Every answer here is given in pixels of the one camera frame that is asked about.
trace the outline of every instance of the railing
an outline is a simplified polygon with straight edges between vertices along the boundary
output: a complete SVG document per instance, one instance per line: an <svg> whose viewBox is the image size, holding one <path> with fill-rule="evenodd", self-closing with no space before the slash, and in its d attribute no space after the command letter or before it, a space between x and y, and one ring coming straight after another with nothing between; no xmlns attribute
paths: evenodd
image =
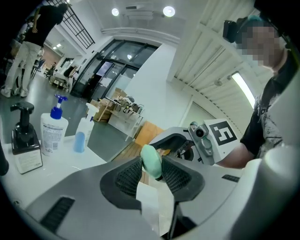
<svg viewBox="0 0 300 240"><path fill-rule="evenodd" d="M57 6L61 3L66 3L65 0L46 0L49 5ZM65 25L70 29L70 31L75 35L75 37L79 40L79 42L88 49L92 44L95 43L93 38L87 32L84 25L81 23L72 7L69 6L67 12L65 13L63 20Z"/></svg>

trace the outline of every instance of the hand sanitizer bottle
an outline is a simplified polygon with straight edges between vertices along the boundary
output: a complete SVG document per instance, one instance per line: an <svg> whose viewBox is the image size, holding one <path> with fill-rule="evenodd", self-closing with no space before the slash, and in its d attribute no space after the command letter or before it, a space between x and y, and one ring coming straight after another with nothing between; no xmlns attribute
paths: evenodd
<svg viewBox="0 0 300 240"><path fill-rule="evenodd" d="M62 117L61 103L68 98L55 94L58 103L51 110L51 113L41 115L41 133L42 133L42 153L46 156L58 153L62 148L63 139L68 127L68 120Z"/></svg>
<svg viewBox="0 0 300 240"><path fill-rule="evenodd" d="M88 145L90 134L94 127L93 117L99 109L90 103L86 104L88 106L88 114L85 118L81 118L78 128L76 130L75 142L73 150L75 152L84 152L85 147Z"/></svg>

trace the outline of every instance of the white countertop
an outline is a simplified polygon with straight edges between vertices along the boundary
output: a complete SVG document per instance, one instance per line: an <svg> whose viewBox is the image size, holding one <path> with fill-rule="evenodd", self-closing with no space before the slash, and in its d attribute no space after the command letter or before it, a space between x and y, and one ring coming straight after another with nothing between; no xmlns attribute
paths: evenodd
<svg viewBox="0 0 300 240"><path fill-rule="evenodd" d="M5 176L0 177L0 180L9 199L12 202L18 201L19 206L25 209L68 175L85 168L106 164L88 147L84 153L74 152L73 142L74 136L65 137L64 150L59 157L42 154L43 166L25 174L20 174L16 168L11 144L2 145L9 162L9 170ZM159 234L157 190L139 182L136 198L142 202L142 216Z"/></svg>

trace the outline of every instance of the ceiling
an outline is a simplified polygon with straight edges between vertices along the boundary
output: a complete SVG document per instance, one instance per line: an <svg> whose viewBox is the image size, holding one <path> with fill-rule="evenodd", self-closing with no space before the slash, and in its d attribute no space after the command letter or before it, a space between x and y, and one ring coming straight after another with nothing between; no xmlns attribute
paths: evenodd
<svg viewBox="0 0 300 240"><path fill-rule="evenodd" d="M173 76L205 96L243 134L253 109L232 78L239 71L257 97L272 73L259 67L222 38L224 20L236 20L258 12L253 0L209 0L195 25L186 26L175 54Z"/></svg>
<svg viewBox="0 0 300 240"><path fill-rule="evenodd" d="M188 4L184 0L88 0L94 7L95 12L102 23L102 29L110 28L142 28L155 30L180 38L185 27L186 18L189 14ZM207 0L202 1L203 11ZM144 4L140 12L150 11L153 13L151 20L133 20L127 16L126 6L137 3ZM166 17L163 9L172 6L175 9L173 17ZM119 10L118 16L112 15L112 9Z"/></svg>
<svg viewBox="0 0 300 240"><path fill-rule="evenodd" d="M58 43L61 44L59 48L54 50L59 55L63 55L67 58L75 58L76 56L81 56L81 54L77 51L77 49L62 36L56 28L53 28L46 39L46 45L49 47L54 47Z"/></svg>

